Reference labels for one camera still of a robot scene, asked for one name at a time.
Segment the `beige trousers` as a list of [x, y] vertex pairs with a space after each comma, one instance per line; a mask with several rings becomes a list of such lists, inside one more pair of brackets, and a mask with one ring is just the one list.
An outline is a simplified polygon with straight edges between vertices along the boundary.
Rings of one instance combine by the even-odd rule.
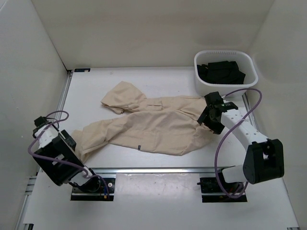
[[75, 154], [82, 162], [106, 144], [182, 156], [206, 146], [213, 138], [213, 132], [197, 122], [206, 107], [199, 96], [147, 98], [133, 84], [122, 81], [101, 104], [125, 115], [73, 131]]

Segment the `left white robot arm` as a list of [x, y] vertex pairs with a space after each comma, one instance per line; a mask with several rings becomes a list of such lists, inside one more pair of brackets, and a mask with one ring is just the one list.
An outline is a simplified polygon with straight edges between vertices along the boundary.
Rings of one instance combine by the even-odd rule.
[[75, 155], [76, 142], [66, 132], [60, 131], [48, 117], [34, 120], [34, 142], [28, 153], [34, 158], [51, 181], [57, 186], [70, 184], [83, 192], [95, 192], [101, 181], [93, 170], [87, 168]]

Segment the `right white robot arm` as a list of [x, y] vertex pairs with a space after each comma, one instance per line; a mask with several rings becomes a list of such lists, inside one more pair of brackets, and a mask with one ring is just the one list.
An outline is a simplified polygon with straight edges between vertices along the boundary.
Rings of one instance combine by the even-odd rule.
[[283, 144], [260, 133], [240, 113], [233, 102], [226, 102], [219, 92], [205, 97], [206, 107], [198, 123], [207, 126], [214, 134], [221, 134], [224, 128], [239, 140], [246, 150], [243, 164], [218, 171], [215, 185], [220, 191], [227, 191], [234, 182], [258, 184], [284, 176]]

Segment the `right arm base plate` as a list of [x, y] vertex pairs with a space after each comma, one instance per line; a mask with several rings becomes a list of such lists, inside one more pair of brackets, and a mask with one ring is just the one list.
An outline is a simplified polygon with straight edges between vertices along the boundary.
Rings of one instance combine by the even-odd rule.
[[[242, 190], [243, 185], [238, 182], [226, 183], [220, 179], [227, 193], [237, 196]], [[229, 198], [220, 188], [215, 177], [201, 177], [197, 185], [201, 188], [202, 203], [242, 203], [247, 202], [246, 194], [239, 198]]]

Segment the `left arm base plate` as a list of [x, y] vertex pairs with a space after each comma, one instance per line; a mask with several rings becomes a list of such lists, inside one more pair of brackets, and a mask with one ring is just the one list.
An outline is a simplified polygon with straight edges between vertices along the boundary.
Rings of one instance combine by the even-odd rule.
[[103, 174], [105, 184], [101, 179], [94, 179], [93, 182], [87, 184], [86, 188], [80, 189], [75, 185], [71, 191], [71, 201], [114, 201], [115, 187], [116, 187], [116, 175], [115, 174]]

